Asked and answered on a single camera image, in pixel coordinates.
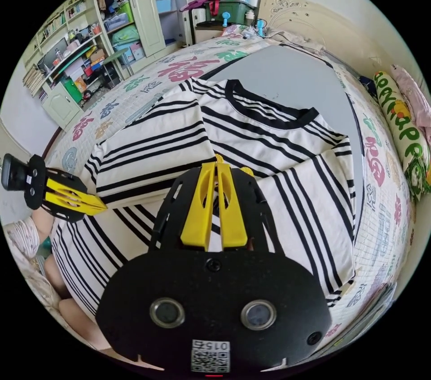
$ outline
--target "blue fan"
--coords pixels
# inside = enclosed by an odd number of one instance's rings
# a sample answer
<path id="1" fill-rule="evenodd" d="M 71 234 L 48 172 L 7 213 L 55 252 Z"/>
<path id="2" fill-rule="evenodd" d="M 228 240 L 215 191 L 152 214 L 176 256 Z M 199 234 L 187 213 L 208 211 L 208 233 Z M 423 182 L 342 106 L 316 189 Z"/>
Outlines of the blue fan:
<path id="1" fill-rule="evenodd" d="M 228 20 L 230 18 L 230 13 L 229 12 L 223 12 L 221 14 L 221 16 L 223 17 L 223 27 L 227 27 L 228 26 Z"/>

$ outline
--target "bookshelf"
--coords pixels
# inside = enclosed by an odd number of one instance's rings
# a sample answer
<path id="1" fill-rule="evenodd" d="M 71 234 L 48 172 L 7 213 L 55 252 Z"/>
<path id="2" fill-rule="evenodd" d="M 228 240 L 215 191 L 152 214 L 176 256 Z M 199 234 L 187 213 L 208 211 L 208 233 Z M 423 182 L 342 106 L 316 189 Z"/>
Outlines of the bookshelf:
<path id="1" fill-rule="evenodd" d="M 92 0 L 66 0 L 39 28 L 23 53 L 24 66 L 30 69 L 69 30 L 83 28 L 97 21 Z"/>

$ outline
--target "pillow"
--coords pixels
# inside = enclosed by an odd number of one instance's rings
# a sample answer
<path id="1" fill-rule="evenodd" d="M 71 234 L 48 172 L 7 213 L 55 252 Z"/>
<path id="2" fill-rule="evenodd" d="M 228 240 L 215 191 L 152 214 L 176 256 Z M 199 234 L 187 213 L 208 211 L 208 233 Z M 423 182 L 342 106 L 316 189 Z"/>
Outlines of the pillow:
<path id="1" fill-rule="evenodd" d="M 411 193 L 417 200 L 431 193 L 431 152 L 423 133 L 412 123 L 410 110 L 396 82 L 386 73 L 374 75 L 378 104 L 394 139 Z"/>

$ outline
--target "cardboard box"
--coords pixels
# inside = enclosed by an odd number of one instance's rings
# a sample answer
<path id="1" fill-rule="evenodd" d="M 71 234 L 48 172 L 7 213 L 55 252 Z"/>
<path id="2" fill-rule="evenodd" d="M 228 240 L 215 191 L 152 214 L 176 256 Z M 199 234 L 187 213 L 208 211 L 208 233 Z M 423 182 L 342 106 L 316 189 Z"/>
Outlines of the cardboard box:
<path id="1" fill-rule="evenodd" d="M 84 91 L 87 89 L 87 85 L 84 82 L 82 76 L 75 80 L 75 85 L 78 87 L 80 93 L 84 93 Z"/>
<path id="2" fill-rule="evenodd" d="M 90 56 L 90 61 L 94 63 L 95 61 L 100 60 L 101 58 L 104 58 L 104 57 L 105 57 L 105 52 L 103 51 L 103 49 L 98 49 Z"/>

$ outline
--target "striped shirt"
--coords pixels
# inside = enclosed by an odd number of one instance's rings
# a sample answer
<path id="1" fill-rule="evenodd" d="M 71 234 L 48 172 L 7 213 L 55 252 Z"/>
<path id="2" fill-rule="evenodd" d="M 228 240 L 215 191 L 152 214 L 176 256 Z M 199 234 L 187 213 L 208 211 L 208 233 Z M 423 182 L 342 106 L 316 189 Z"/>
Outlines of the striped shirt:
<path id="1" fill-rule="evenodd" d="M 53 252 L 65 283 L 94 319 L 115 271 L 146 253 L 163 198 L 176 177 L 215 160 L 252 169 L 286 256 L 321 283 L 329 306 L 354 276 L 355 189 L 349 139 L 315 109 L 292 109 L 239 81 L 191 78 L 143 117 L 96 145 L 80 176 L 109 210 L 62 223 Z M 273 244 L 268 238 L 270 251 Z M 213 217 L 210 251 L 220 251 Z"/>

